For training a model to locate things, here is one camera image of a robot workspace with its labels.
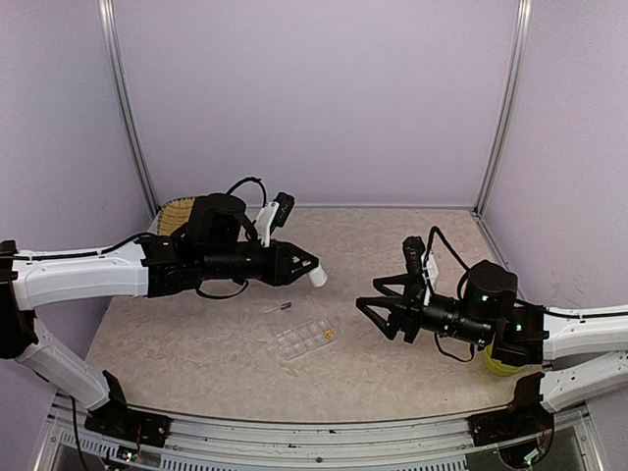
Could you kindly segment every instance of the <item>speckled beige surface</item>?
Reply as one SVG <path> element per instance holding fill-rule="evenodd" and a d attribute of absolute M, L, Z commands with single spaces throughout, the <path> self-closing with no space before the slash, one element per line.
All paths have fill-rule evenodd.
<path fill-rule="evenodd" d="M 214 417 L 287 422 L 416 418 L 507 403 L 517 377 L 489 373 L 480 356 L 461 364 L 440 356 L 432 335 L 390 341 L 355 307 L 377 295 L 376 277 L 403 270 L 401 243 L 438 225 L 469 264 L 490 258 L 466 211 L 295 209 L 276 237 L 320 257 L 329 282 L 307 278 L 285 288 L 253 282 L 242 296 L 210 301 L 193 292 L 158 299 L 114 299 L 88 360 L 116 375 L 129 402 Z M 462 274 L 435 244 L 438 290 L 454 294 Z M 223 282 L 205 290 L 226 293 Z M 292 300 L 294 309 L 340 323 L 333 343 L 282 360 L 263 311 Z M 464 356 L 468 347 L 443 340 Z"/>

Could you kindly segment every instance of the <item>clear plastic tray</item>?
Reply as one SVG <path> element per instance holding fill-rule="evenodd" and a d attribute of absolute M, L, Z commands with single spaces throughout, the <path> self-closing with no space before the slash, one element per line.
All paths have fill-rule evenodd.
<path fill-rule="evenodd" d="M 328 318 L 318 314 L 311 298 L 293 301 L 288 309 L 265 312 L 264 320 L 275 338 L 277 352 L 284 360 L 316 350 L 338 337 L 338 329 Z"/>

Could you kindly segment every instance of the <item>wire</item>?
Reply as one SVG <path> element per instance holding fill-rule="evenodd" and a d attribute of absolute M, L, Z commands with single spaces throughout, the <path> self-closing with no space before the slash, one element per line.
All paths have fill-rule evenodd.
<path fill-rule="evenodd" d="M 464 263 L 464 260 L 462 260 L 462 257 L 460 257 L 460 255 L 458 255 L 458 252 L 456 252 L 453 249 L 453 247 L 451 246 L 451 244 L 449 243 L 449 241 L 446 239 L 445 235 L 443 234 L 443 231 L 441 231 L 441 228 L 439 228 L 438 226 L 432 226 L 432 228 L 430 229 L 430 235 L 428 236 L 428 246 L 425 250 L 425 257 L 423 257 L 423 271 L 424 272 L 427 271 L 428 259 L 430 258 L 430 252 L 432 251 L 432 245 L 434 245 L 434 235 L 439 237 L 439 239 L 443 242 L 447 250 L 449 250 L 449 253 L 453 255 L 453 258 L 456 259 L 456 261 L 460 264 L 460 266 L 464 269 L 465 272 L 468 272 L 469 266 L 466 263 Z M 430 293 L 434 294 L 434 287 L 432 287 L 432 282 L 430 281 L 430 277 L 425 277 L 425 281 L 427 283 L 428 289 L 430 290 Z"/>
<path fill-rule="evenodd" d="M 581 316 L 576 314 L 562 314 L 559 312 L 553 312 L 545 306 L 541 306 L 539 304 L 533 304 L 528 301 L 524 301 L 523 299 L 517 299 L 517 304 L 521 304 L 524 307 L 530 307 L 532 309 L 542 309 L 544 314 L 547 314 L 551 317 L 559 317 L 560 319 L 603 319 L 608 317 L 622 317 L 628 316 L 628 311 L 619 311 L 619 312 L 604 312 L 600 314 L 583 314 Z"/>
<path fill-rule="evenodd" d="M 266 186 L 264 186 L 264 184 L 262 183 L 262 179 L 258 179 L 257 177 L 246 177 L 245 179 L 240 180 L 239 182 L 235 183 L 231 188 L 227 190 L 227 194 L 232 194 L 234 191 L 240 188 L 243 184 L 249 183 L 249 182 L 257 183 L 259 185 L 259 187 L 262 190 L 262 206 L 266 206 L 266 203 L 268 202 L 268 196 L 266 194 Z"/>
<path fill-rule="evenodd" d="M 536 465 L 536 464 L 538 464 L 539 462 L 543 461 L 543 460 L 546 458 L 546 456 L 548 456 L 548 454 L 550 453 L 551 446 L 553 445 L 553 434 L 554 434 L 554 432 L 555 432 L 555 430 L 554 430 L 554 424 L 553 424 L 553 422 L 552 422 L 552 423 L 551 423 L 551 429 L 550 429 L 550 432 L 549 432 L 548 444 L 547 444 L 547 446 L 545 447 L 545 449 L 543 450 L 543 454 L 542 454 L 541 456 L 539 456 L 539 459 L 537 459 L 537 460 L 536 460 L 534 463 L 532 463 L 532 464 Z"/>
<path fill-rule="evenodd" d="M 469 272 L 464 272 L 464 275 L 462 275 L 462 277 L 460 277 L 460 280 L 458 281 L 458 286 L 456 288 L 456 293 L 458 294 L 458 300 L 462 300 L 462 287 L 464 287 L 465 282 L 468 280 L 469 278 Z"/>
<path fill-rule="evenodd" d="M 248 288 L 248 285 L 249 285 L 248 280 L 244 280 L 244 283 L 243 283 L 242 288 L 240 289 L 240 291 L 234 292 L 232 294 L 224 294 L 224 295 L 207 294 L 206 292 L 203 292 L 200 288 L 196 289 L 196 294 L 198 294 L 200 297 L 204 297 L 205 299 L 215 299 L 215 300 L 231 299 L 232 297 L 236 297 L 236 296 L 242 294 L 244 292 L 244 290 Z"/>
<path fill-rule="evenodd" d="M 448 358 L 453 358 L 454 360 L 459 361 L 460 363 L 468 363 L 471 360 L 473 360 L 473 358 L 475 358 L 475 345 L 473 343 L 469 343 L 469 353 L 471 354 L 471 356 L 467 358 L 466 360 L 458 356 L 455 356 L 453 353 L 444 351 L 443 348 L 441 347 L 441 343 L 439 342 L 439 336 L 436 333 L 434 333 L 434 343 L 436 344 L 436 348 L 439 350 L 441 354 L 443 354 L 444 356 Z"/>
<path fill-rule="evenodd" d="M 70 400 L 72 401 L 72 421 L 75 426 L 75 442 L 77 443 L 78 459 L 80 460 L 83 471 L 89 471 L 87 463 L 85 463 L 85 457 L 83 456 L 82 450 L 80 449 L 79 426 L 77 425 L 77 401 L 71 396 Z"/>
<path fill-rule="evenodd" d="M 140 238 L 141 236 L 155 236 L 153 233 L 137 233 L 131 235 L 124 240 L 112 245 L 110 247 L 104 248 L 102 250 L 91 250 L 89 252 L 77 252 L 77 253 L 58 253 L 54 255 L 36 255 L 34 257 L 24 257 L 22 255 L 17 255 L 14 257 L 2 257 L 2 258 L 13 258 L 13 260 L 21 260 L 26 262 L 41 262 L 43 260 L 64 260 L 70 258 L 84 258 L 84 257 L 95 257 L 99 255 L 105 255 L 107 253 L 111 253 L 113 251 L 118 250 L 123 245 L 133 242 L 134 240 Z"/>
<path fill-rule="evenodd" d="M 559 314 L 557 312 L 549 311 L 544 308 L 545 314 L 548 314 L 551 317 L 559 317 L 561 319 L 603 319 L 607 317 L 623 317 L 628 316 L 628 312 L 606 312 L 603 314 L 583 314 L 582 316 L 577 316 L 575 314 Z"/>

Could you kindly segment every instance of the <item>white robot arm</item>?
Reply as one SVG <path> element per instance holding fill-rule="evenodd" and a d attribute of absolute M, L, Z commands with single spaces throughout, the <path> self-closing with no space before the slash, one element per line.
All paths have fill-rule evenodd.
<path fill-rule="evenodd" d="M 0 243 L 0 358 L 15 359 L 75 398 L 89 415 L 85 427 L 135 442 L 163 446 L 169 419 L 131 410 L 118 380 L 60 343 L 35 316 L 47 304 L 101 296 L 158 297 L 196 289 L 205 280 L 256 279 L 279 287 L 308 275 L 315 287 L 327 276 L 318 258 L 270 239 L 293 199 L 280 193 L 258 221 L 244 219 L 244 203 L 214 193 L 196 198 L 188 223 L 171 236 L 142 234 L 112 247 L 58 252 L 18 251 Z M 238 241 L 241 227 L 247 241 Z"/>
<path fill-rule="evenodd" d="M 465 270 L 457 298 L 436 293 L 431 284 L 428 266 L 435 236 Z M 475 445 L 549 430 L 554 412 L 628 385 L 628 305 L 560 309 L 517 299 L 516 275 L 488 260 L 468 267 L 437 227 L 431 229 L 427 246 L 420 237 L 408 237 L 403 253 L 406 273 L 373 280 L 383 296 L 356 300 L 356 307 L 388 339 L 402 331 L 404 340 L 413 342 L 425 329 L 478 349 L 491 344 L 491 358 L 506 365 L 546 366 L 544 373 L 518 381 L 514 399 L 505 409 L 469 418 Z M 403 290 L 394 291 L 389 285 L 401 285 Z M 388 318 L 374 308 L 388 309 Z M 552 371 L 549 366 L 560 357 L 597 352 L 605 354 L 572 368 Z"/>

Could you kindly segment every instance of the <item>purple backdrop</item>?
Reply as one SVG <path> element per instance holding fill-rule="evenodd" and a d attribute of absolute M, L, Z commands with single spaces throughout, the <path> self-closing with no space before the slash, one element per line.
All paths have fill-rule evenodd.
<path fill-rule="evenodd" d="M 18 247 L 108 244 L 145 227 L 97 2 L 0 2 L 0 239 Z M 85 354 L 106 299 L 39 311 Z M 26 470 L 54 389 L 0 361 L 0 469 Z"/>
<path fill-rule="evenodd" d="M 254 174 L 299 204 L 471 207 L 517 4 L 117 2 L 160 199 Z"/>
<path fill-rule="evenodd" d="M 628 303 L 628 3 L 535 0 L 487 221 L 531 301 Z M 628 391 L 589 401 L 626 468 Z"/>

